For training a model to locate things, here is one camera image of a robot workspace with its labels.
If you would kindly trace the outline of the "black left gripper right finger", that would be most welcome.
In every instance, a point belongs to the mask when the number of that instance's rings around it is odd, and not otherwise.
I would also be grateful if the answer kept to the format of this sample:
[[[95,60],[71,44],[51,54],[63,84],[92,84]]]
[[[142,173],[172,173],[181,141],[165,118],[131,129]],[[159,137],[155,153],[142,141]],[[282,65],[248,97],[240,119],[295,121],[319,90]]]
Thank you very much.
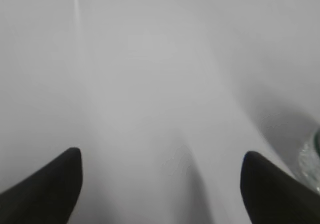
[[[319,195],[256,151],[242,162],[240,190],[253,224],[319,224]]]

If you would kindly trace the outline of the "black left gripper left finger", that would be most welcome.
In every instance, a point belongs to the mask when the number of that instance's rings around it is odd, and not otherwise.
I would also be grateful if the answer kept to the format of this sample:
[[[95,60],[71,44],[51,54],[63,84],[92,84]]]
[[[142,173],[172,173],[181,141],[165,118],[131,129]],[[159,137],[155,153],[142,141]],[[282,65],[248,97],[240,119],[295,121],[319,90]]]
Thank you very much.
[[[82,153],[71,147],[0,194],[1,223],[68,223],[82,189]]]

